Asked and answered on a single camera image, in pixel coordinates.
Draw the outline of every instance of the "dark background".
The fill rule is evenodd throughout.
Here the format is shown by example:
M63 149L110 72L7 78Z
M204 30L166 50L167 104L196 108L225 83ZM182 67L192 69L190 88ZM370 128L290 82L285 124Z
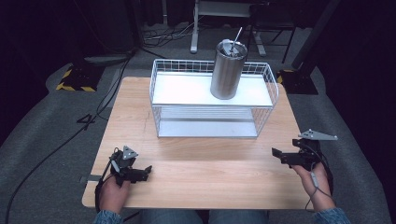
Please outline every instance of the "dark background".
M136 13L131 15L133 10L129 10L133 2L139 1L78 1L85 18L73 1L0 3L0 144L48 94L45 83L50 74L66 63L84 63L82 57L109 53L94 34L114 50L139 45ZM148 25L162 22L161 0L142 2L138 19ZM167 3L172 15L169 25L191 21L193 1ZM314 25L326 2L321 3L306 13L309 17L301 20L302 26ZM395 2L390 0L341 1L304 62L320 69L328 96L381 180L396 220L394 11ZM85 20L94 26L89 27Z

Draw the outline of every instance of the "wooden table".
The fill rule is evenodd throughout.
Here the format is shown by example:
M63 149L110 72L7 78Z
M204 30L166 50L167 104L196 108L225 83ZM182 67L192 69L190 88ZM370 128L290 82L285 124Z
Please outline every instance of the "wooden table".
M195 209L304 209L301 179L272 156L271 148L298 151L299 129L279 85L279 100L257 139L158 138L149 101L149 78L126 77L121 85L92 175L101 175L115 147L139 156L135 169L152 165L147 182L130 189L126 207ZM94 207L95 181L82 203Z

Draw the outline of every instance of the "black controller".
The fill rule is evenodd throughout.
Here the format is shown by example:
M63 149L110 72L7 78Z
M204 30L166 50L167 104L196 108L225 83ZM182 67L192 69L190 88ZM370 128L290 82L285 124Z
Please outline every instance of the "black controller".
M123 151L118 150L111 155L110 160L107 164L103 175L99 179L98 185L95 188L95 208L96 212L100 211L99 207L99 195L102 190L102 186L106 182L105 175L108 169L108 166L111 165L110 173L116 177L117 184L121 187L122 183L127 180L131 181L131 183L136 183L137 181L147 181L149 178L149 173L151 173L152 166L144 170L133 169L132 165L136 161L137 153L125 146Z
M290 168L292 165L301 165L309 172L315 168L317 163L321 162L326 170L330 192L332 193L332 171L330 170L326 157L320 150L319 140L338 140L337 136L318 133L312 130L301 133L299 136L302 138L292 139L293 145L300 148L298 152L283 153L273 147L273 156L280 158L280 162L282 164L287 164Z
M131 183L137 181L147 181L149 173L151 173L152 166L144 170L133 169L132 165L136 160L137 153L128 147L124 147L123 151L116 151L111 155L111 169L110 173L116 177L117 184L122 185L123 181L129 180Z

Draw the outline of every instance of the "gray floor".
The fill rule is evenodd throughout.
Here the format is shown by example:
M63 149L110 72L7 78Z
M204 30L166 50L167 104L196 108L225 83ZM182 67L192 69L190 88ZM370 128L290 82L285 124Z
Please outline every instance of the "gray floor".
M205 29L200 33L198 52L190 54L191 36L171 41L161 48L149 49L169 59L213 60L215 46L223 39L233 39L237 28ZM273 72L291 68L290 64L310 33L298 30L287 61L282 64L284 48L269 47L267 57L260 57L252 46L250 62L269 63ZM270 39L272 34L263 35ZM286 34L280 37L285 40ZM241 38L247 42L247 35ZM149 77L152 61L158 58L142 50L128 63L125 76ZM76 121L95 114L106 96L120 65L107 67L97 92L56 91L69 64L59 68L47 80L49 95L20 122L0 148L0 220L5 220L8 201L23 178L46 156L72 136L83 124ZM318 69L312 76L319 95L288 95L300 131L313 130L336 134L338 141L322 143L334 174L334 198L352 223L390 223L381 183L361 153L353 135L325 94L323 77ZM108 118L111 107L102 113ZM49 157L26 180L15 196L9 223L90 223L95 211L84 207L81 197L84 179L91 172L97 149L106 128L106 120L97 119L73 140ZM135 210L124 209L125 216ZM311 213L304 210L271 211L271 223L307 223ZM138 217L129 221L139 223Z

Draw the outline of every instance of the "stand leg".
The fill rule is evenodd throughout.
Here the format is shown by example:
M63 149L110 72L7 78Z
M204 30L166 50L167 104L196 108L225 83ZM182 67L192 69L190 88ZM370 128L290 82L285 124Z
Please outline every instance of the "stand leg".
M256 41L257 45L257 50L260 53L260 56L264 57L267 55L267 52L265 52L264 45L262 44L262 39L260 38L261 32L254 32L254 41Z
M194 29L192 31L191 39L191 53L196 53L198 51L198 12L199 12L199 0L195 0L194 8Z

